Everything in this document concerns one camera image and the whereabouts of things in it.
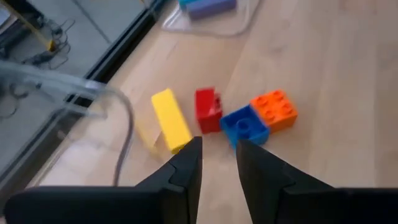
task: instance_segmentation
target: wooden surface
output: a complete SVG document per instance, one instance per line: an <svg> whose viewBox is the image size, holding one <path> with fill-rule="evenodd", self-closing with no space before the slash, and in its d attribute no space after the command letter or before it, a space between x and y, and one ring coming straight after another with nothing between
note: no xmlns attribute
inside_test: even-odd
<svg viewBox="0 0 398 224"><path fill-rule="evenodd" d="M239 37L173 34L157 24L109 84L130 97L138 122L160 150L156 159L135 141L122 184L138 183L170 157L150 96L171 88L199 135L194 91L215 86L225 113L267 91L287 92L298 110L296 124L264 147L293 166L336 187L396 187L397 23L393 0L265 0ZM44 167L50 172L32 185L109 185L126 131L115 104L108 104L106 122L78 124L70 138L81 140L64 141ZM203 140L198 223L251 223L226 136Z"/></svg>

